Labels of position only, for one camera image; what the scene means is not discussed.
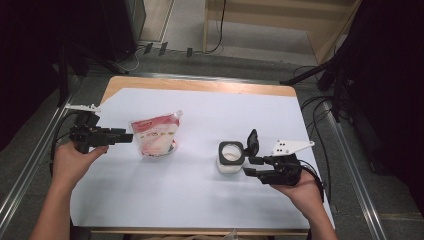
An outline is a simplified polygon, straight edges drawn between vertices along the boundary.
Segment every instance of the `gray carpet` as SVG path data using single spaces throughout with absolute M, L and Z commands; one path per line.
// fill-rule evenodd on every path
M 275 84 L 282 79 L 290 79 L 292 72 L 298 66 L 266 61 L 243 60 L 218 56 L 194 55 L 186 58 L 185 53 L 167 52 L 158 56 L 153 49 L 150 54 L 139 54 L 140 65 L 129 75 L 141 73 L 163 73 L 191 76 L 208 76 L 249 79 L 255 83 Z M 120 63 L 126 68 L 136 65 L 133 58 Z M 81 86 L 75 93 L 73 104 L 98 104 L 113 76 L 102 66 L 90 64 L 87 77 L 81 79 Z M 299 74 L 307 68 L 300 69 Z M 315 87 L 315 78 L 310 78 L 297 85 L 299 102 L 313 96 L 320 96 Z M 0 200 L 3 201 L 12 189 L 15 180 L 31 155 L 42 132 L 56 110 L 58 93 L 53 93 L 31 119 L 22 127 L 10 145 L 0 152 Z M 312 106 L 304 111 L 305 123 L 312 120 Z M 380 176 L 371 172 L 362 146 L 348 121 L 342 121 L 341 126 L 348 140 L 355 162 L 361 172 L 362 179 L 369 191 L 382 221 L 388 239 L 424 239 L 424 220 L 419 215 L 415 203 L 409 195 L 407 187 L 393 176 Z M 331 173 L 331 206 L 340 239 L 372 239 L 367 222 L 364 218 L 357 195 L 352 187 L 351 179 L 342 161 L 339 145 L 327 118 L 320 121 L 318 129 L 327 148 Z M 327 168 L 324 154 L 317 138 L 313 148 L 315 158 L 325 182 L 328 194 Z M 45 193 L 50 182 L 48 171 L 48 156 L 40 163 L 37 174 L 31 182 L 21 204 L 16 210 L 3 239 L 27 239 L 38 217 Z M 93 239 L 122 239 L 121 234 L 94 234 Z M 305 236 L 278 236 L 277 239 L 305 239 Z

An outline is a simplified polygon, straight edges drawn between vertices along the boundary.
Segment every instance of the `table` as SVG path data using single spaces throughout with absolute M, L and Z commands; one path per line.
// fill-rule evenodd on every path
M 281 193 L 243 172 L 220 174 L 216 168 L 219 143 L 245 144 L 252 128 L 259 135 L 258 156 L 270 155 L 277 139 L 308 140 L 293 88 L 114 77 L 100 108 L 100 126 L 128 131 L 132 120 L 183 110 L 178 148 L 151 159 L 141 158 L 136 141 L 111 146 L 73 192 L 75 225 L 114 233 L 307 232 L 308 222 Z M 310 148 L 297 156 L 317 169 Z M 324 206 L 332 220 L 327 201 Z
M 297 29 L 307 32 L 318 64 L 347 34 L 360 0 L 227 0 L 224 22 Z M 206 51 L 209 20 L 221 21 L 223 0 L 207 0 L 203 31 Z

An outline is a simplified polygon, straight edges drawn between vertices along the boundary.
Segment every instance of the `open lid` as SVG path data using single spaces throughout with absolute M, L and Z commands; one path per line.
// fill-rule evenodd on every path
M 247 157 L 255 157 L 259 152 L 259 140 L 256 129 L 253 129 L 247 138 L 247 148 L 244 149 L 244 154 Z

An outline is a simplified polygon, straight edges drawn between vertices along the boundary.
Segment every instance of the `crumpled plastic packaging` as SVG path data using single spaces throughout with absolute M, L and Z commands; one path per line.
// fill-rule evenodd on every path
M 134 137 L 142 156 L 161 157 L 173 152 L 175 133 L 180 126 L 181 110 L 151 119 L 131 122 Z

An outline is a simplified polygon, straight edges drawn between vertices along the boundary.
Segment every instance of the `person's left hand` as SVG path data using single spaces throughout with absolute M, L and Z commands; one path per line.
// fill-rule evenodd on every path
M 54 157 L 52 185 L 72 191 L 91 164 L 108 149 L 109 146 L 101 146 L 82 154 L 75 149 L 73 142 L 59 146 Z

